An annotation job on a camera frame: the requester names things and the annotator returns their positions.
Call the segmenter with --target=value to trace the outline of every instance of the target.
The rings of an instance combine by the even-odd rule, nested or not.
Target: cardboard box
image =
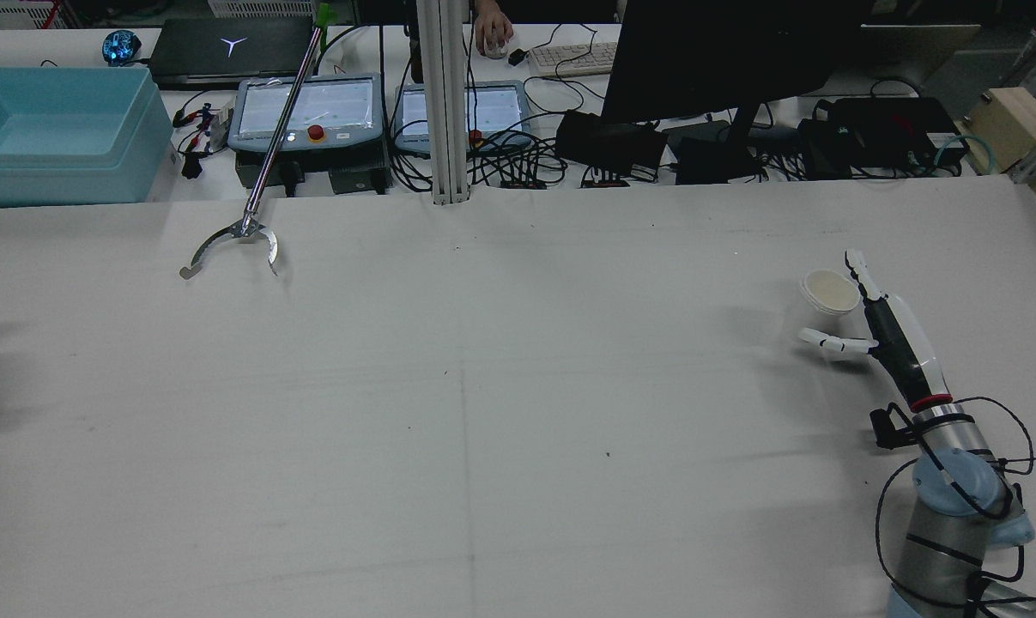
[[[988,171],[987,153],[973,146],[972,164],[977,171],[1002,172],[1036,145],[1036,97],[1024,88],[991,88],[957,122],[957,128],[983,138],[995,152],[996,169]]]

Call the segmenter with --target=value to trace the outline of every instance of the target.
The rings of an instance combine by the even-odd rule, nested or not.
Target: aluminum extrusion pillar
[[[435,204],[468,199],[463,18],[467,0],[419,0]]]

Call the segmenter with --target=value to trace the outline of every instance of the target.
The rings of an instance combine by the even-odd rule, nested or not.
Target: blue light device
[[[137,58],[140,37],[131,30],[114,30],[103,40],[103,59],[109,66],[122,66]]]

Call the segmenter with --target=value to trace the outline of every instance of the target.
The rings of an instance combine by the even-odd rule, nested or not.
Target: computer mouse
[[[499,58],[506,58],[509,54],[509,42],[494,42],[493,40],[488,40],[485,46],[483,46],[483,55],[492,60],[497,60]]]
[[[137,59],[140,37],[131,30],[114,30],[103,40],[103,60],[109,66],[122,66]]]

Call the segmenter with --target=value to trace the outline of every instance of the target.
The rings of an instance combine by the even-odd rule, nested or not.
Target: laptop
[[[169,19],[148,69],[164,90],[235,90],[243,79],[291,78],[312,30],[307,17]]]
[[[827,83],[808,97],[911,94],[979,32],[978,24],[862,25]],[[901,82],[880,82],[898,78]]]

